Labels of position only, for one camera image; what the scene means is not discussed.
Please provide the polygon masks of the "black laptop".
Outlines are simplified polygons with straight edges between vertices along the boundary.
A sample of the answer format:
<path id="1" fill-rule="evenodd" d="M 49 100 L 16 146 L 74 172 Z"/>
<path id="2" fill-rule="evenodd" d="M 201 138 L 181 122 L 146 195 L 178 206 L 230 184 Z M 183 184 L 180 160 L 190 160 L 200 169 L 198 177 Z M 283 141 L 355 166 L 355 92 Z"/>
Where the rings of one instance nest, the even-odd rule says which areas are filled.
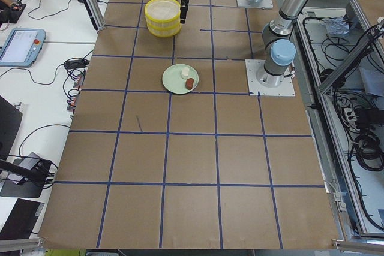
<path id="1" fill-rule="evenodd" d="M 1 97 L 0 109 L 1 159 L 6 160 L 16 139 L 22 121 L 22 112 L 3 97 Z"/>

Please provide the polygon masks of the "green round plate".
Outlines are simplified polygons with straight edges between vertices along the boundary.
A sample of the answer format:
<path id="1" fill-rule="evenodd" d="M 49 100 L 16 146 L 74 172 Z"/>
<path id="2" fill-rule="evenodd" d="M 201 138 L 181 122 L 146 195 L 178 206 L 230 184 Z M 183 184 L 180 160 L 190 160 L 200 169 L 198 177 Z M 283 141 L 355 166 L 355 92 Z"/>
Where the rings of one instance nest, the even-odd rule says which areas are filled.
<path id="1" fill-rule="evenodd" d="M 181 70 L 184 67 L 188 67 L 190 69 L 189 78 L 194 79 L 194 86 L 192 90 L 188 90 L 185 88 L 185 81 L 186 79 L 183 79 L 181 77 Z M 162 76 L 162 82 L 164 87 L 174 93 L 174 94 L 187 94 L 191 91 L 193 91 L 197 85 L 199 84 L 199 75 L 198 72 L 191 66 L 186 64 L 175 64 L 171 65 L 169 68 L 167 68 Z"/>

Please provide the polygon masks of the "brown bun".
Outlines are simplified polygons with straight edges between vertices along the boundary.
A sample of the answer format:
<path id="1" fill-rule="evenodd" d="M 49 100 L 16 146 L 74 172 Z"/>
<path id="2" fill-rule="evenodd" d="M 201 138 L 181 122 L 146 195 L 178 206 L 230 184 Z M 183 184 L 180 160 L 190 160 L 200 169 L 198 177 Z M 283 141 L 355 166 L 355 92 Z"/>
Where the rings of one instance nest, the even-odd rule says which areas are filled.
<path id="1" fill-rule="evenodd" d="M 185 88 L 188 90 L 192 90 L 193 86 L 194 86 L 194 79 L 193 78 L 186 79 Z"/>

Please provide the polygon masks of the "white bun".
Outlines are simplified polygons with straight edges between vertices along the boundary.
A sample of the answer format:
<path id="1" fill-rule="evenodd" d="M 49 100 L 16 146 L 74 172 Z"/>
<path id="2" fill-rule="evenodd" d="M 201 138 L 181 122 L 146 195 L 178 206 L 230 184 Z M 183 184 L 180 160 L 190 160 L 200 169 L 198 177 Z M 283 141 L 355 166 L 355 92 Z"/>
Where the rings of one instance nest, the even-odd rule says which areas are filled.
<path id="1" fill-rule="evenodd" d="M 183 79 L 188 79 L 189 78 L 189 74 L 190 74 L 190 69 L 188 67 L 182 68 L 182 70 L 181 70 L 181 77 Z"/>

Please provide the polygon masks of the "black power adapter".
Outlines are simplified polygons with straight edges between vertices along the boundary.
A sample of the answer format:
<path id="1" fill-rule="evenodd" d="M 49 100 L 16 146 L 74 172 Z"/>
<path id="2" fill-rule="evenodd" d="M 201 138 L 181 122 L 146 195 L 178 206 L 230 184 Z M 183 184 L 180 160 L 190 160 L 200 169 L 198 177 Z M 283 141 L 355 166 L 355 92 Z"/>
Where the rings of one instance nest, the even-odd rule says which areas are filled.
<path id="1" fill-rule="evenodd" d="M 89 60 L 87 59 L 69 59 L 64 62 L 64 67 L 68 70 L 85 68 L 89 65 Z"/>

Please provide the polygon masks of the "blue teach pendant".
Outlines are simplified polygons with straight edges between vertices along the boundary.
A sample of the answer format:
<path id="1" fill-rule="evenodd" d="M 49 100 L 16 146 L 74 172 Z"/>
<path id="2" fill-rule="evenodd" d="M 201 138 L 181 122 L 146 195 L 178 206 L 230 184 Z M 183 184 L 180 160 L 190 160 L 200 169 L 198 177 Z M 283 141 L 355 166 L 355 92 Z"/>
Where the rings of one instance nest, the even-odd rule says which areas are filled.
<path id="1" fill-rule="evenodd" d="M 42 49 L 46 39 L 43 29 L 14 28 L 1 49 L 1 66 L 30 67 Z"/>

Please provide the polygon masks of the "yellow steamer bottom layer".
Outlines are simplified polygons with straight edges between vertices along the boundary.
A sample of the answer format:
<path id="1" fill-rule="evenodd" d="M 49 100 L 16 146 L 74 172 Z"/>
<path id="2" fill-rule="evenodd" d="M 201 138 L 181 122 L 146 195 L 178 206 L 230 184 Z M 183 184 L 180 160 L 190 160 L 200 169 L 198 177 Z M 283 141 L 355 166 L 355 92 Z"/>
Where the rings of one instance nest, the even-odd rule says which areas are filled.
<path id="1" fill-rule="evenodd" d="M 147 28 L 152 35 L 160 38 L 167 38 L 167 37 L 172 37 L 178 34 L 182 26 L 181 24 L 177 24 L 169 27 L 147 25 Z"/>

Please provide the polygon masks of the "yellow steamer layer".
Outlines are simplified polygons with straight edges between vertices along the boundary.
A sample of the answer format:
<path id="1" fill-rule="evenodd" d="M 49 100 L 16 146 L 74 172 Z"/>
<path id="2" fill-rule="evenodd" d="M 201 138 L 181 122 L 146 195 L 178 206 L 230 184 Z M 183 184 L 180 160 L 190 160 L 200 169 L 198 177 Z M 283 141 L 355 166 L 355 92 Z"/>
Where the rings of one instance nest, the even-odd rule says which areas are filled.
<path id="1" fill-rule="evenodd" d="M 147 25 L 147 28 L 152 35 L 160 38 L 167 38 L 167 37 L 172 37 L 178 34 L 182 26 L 181 24 L 177 24 L 169 27 Z"/>
<path id="2" fill-rule="evenodd" d="M 145 5 L 148 25 L 168 28 L 180 23 L 180 4 L 176 0 L 150 0 Z"/>

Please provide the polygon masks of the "yellow steamer top layer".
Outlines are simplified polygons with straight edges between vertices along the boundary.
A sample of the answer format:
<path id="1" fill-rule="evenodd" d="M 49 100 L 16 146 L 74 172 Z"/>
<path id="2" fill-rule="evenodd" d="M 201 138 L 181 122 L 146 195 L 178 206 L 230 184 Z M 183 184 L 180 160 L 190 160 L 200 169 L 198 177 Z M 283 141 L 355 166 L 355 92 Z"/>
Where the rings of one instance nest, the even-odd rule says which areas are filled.
<path id="1" fill-rule="evenodd" d="M 176 0 L 150 0 L 145 5 L 148 25 L 168 28 L 180 23 L 180 4 Z"/>

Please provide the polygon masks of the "red black circuit board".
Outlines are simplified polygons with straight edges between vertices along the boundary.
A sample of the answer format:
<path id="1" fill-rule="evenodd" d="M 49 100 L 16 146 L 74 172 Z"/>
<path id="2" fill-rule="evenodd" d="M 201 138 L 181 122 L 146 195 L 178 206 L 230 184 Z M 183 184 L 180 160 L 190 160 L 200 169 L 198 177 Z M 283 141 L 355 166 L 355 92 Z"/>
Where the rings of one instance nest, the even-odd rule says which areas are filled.
<path id="1" fill-rule="evenodd" d="M 12 8 L 4 8 L 3 13 L 5 14 L 5 23 L 17 23 L 25 8 L 26 4 L 20 4 Z"/>

